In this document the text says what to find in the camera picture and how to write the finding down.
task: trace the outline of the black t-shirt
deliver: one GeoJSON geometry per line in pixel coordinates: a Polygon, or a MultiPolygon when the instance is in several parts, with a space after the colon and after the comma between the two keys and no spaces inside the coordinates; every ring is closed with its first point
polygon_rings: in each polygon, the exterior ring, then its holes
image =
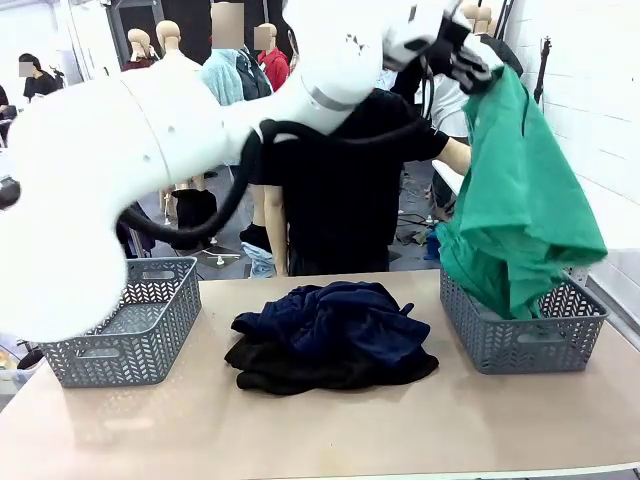
{"type": "Polygon", "coordinates": [[[369,138],[416,121],[424,128],[411,138],[364,154],[300,140],[277,143],[266,152],[254,183],[283,187],[289,240],[301,255],[319,260],[366,256],[393,242],[403,163],[435,158],[448,137],[400,96],[379,89],[333,134],[369,138]]]}
{"type": "Polygon", "coordinates": [[[24,82],[24,96],[31,100],[36,93],[49,95],[57,90],[56,81],[47,72],[42,72],[39,78],[28,77],[24,82]]]}

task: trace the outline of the plastic basket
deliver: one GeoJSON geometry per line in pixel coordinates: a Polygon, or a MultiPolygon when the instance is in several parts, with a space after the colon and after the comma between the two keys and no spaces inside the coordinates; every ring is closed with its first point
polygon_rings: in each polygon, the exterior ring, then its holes
{"type": "Polygon", "coordinates": [[[153,385],[166,378],[200,308],[195,258],[130,260],[107,320],[40,347],[63,387],[153,385]]]}
{"type": "Polygon", "coordinates": [[[484,374],[582,371],[609,314],[571,279],[538,300],[544,319],[487,315],[489,310],[472,302],[444,270],[440,299],[475,368],[484,374]]]}

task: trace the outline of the blue cloth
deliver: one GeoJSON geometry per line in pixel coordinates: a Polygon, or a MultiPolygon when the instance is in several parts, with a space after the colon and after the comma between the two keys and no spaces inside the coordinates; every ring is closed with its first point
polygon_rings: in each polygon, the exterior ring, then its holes
{"type": "Polygon", "coordinates": [[[244,313],[231,328],[277,341],[306,358],[323,358],[355,346],[388,367],[422,348],[429,325],[407,315],[379,283],[336,282],[298,287],[262,313],[244,313]]]}
{"type": "Polygon", "coordinates": [[[276,264],[271,253],[247,242],[242,242],[241,245],[244,253],[251,259],[251,276],[249,278],[271,278],[276,276],[276,264]]]}
{"type": "Polygon", "coordinates": [[[211,49],[211,56],[200,71],[200,78],[223,107],[244,100],[242,80],[236,70],[238,55],[236,50],[211,49]]]}

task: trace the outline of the cable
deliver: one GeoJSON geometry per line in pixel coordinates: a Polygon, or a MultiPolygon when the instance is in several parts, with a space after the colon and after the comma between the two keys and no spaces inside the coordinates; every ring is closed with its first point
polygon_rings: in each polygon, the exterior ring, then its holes
{"type": "Polygon", "coordinates": [[[416,133],[424,131],[424,119],[420,118],[410,125],[405,125],[393,132],[383,133],[376,137],[356,140],[346,140],[326,136],[311,127],[290,121],[275,122],[265,120],[260,124],[263,141],[257,132],[252,131],[242,149],[238,174],[231,186],[229,195],[224,200],[217,214],[213,215],[202,225],[188,229],[174,229],[159,225],[142,216],[135,210],[128,208],[122,213],[121,220],[134,230],[143,232],[156,240],[169,244],[180,241],[195,241],[204,237],[213,237],[224,227],[238,208],[249,185],[249,178],[259,164],[265,145],[273,144],[279,134],[291,134],[306,142],[316,145],[359,150],[366,155],[368,149],[377,150],[383,146],[404,142],[416,133]]]}
{"type": "Polygon", "coordinates": [[[145,218],[131,208],[128,208],[122,213],[122,221],[134,230],[146,233],[156,240],[169,244],[180,241],[195,241],[203,237],[214,236],[227,224],[233,213],[238,208],[247,186],[249,185],[249,178],[254,167],[259,161],[261,150],[262,143],[260,141],[260,137],[255,131],[253,131],[249,135],[249,138],[242,149],[238,175],[231,186],[229,195],[220,207],[218,213],[213,215],[202,225],[195,228],[178,230],[167,228],[145,218]]]}

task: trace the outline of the green cloth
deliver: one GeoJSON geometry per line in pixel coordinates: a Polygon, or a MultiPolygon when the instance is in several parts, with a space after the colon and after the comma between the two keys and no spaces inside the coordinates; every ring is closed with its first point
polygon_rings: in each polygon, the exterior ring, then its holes
{"type": "Polygon", "coordinates": [[[472,145],[454,217],[440,224],[449,276],[503,318],[537,316],[564,267],[607,255],[589,203],[538,106],[509,67],[465,107],[472,145]]]}

